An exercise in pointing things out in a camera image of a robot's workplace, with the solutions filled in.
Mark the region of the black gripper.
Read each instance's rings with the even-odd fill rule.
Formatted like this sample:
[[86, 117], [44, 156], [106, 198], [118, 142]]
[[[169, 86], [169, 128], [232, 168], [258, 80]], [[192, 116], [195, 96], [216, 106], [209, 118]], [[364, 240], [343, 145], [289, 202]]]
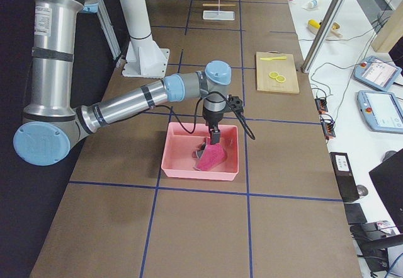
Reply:
[[219, 122], [224, 116], [225, 102], [204, 101], [202, 115], [206, 125], [209, 128], [210, 144], [218, 144], [220, 142]]

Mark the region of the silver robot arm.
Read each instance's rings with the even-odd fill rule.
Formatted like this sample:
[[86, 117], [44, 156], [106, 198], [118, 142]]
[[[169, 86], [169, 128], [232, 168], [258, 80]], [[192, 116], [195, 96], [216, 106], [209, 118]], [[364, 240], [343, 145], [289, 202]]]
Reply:
[[13, 137], [14, 150], [20, 158], [33, 165], [54, 165], [101, 127], [166, 102], [197, 98], [203, 102], [209, 133], [199, 157], [217, 159], [219, 122], [230, 109], [226, 98], [231, 68], [227, 63], [212, 61], [203, 71], [167, 76], [163, 66], [169, 52], [160, 49], [152, 38], [145, 0], [120, 0], [136, 71], [156, 81], [107, 101], [72, 108], [77, 14], [96, 9], [100, 0], [34, 1], [31, 101], [23, 110], [23, 125]]

